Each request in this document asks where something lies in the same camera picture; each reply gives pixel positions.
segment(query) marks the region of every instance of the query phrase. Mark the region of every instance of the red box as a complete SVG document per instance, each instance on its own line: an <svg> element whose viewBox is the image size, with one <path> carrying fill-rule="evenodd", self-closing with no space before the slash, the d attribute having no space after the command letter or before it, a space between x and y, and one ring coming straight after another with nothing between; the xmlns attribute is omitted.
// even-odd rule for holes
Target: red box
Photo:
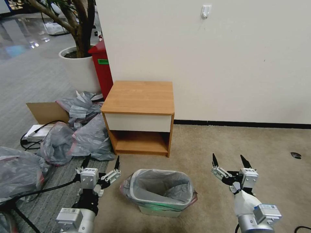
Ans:
<svg viewBox="0 0 311 233"><path fill-rule="evenodd" d="M113 82L104 41L93 46L88 52L92 54L101 92L106 99Z"/></svg>

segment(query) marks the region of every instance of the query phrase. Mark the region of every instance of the white wall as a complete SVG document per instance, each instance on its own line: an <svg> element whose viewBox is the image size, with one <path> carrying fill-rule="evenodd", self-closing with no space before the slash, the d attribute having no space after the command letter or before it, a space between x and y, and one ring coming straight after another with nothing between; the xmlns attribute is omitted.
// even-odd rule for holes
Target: white wall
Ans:
<svg viewBox="0 0 311 233"><path fill-rule="evenodd" d="M311 124L310 0L97 6L113 79L173 81L175 119Z"/></svg>

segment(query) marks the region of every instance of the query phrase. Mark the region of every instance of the wooden tabletop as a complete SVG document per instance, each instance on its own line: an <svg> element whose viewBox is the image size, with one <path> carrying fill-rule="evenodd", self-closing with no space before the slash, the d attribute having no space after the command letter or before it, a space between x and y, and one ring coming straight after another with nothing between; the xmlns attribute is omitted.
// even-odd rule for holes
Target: wooden tabletop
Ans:
<svg viewBox="0 0 311 233"><path fill-rule="evenodd" d="M101 111L103 113L173 115L173 83L115 81Z"/></svg>

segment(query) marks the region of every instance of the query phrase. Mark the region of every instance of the cardboard box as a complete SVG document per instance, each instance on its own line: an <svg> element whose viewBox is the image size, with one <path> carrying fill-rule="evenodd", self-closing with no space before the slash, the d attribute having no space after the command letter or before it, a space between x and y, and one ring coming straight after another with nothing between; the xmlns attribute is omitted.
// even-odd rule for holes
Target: cardboard box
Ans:
<svg viewBox="0 0 311 233"><path fill-rule="evenodd" d="M44 125L51 121L68 122L69 114L56 102L26 103L38 124Z"/></svg>

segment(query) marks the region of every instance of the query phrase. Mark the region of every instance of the nightstand drawer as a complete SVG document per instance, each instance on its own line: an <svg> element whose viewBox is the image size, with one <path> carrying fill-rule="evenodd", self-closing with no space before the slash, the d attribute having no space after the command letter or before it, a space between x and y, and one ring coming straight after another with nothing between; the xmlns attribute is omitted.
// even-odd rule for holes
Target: nightstand drawer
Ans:
<svg viewBox="0 0 311 233"><path fill-rule="evenodd" d="M171 115L105 113L109 130L170 132Z"/></svg>

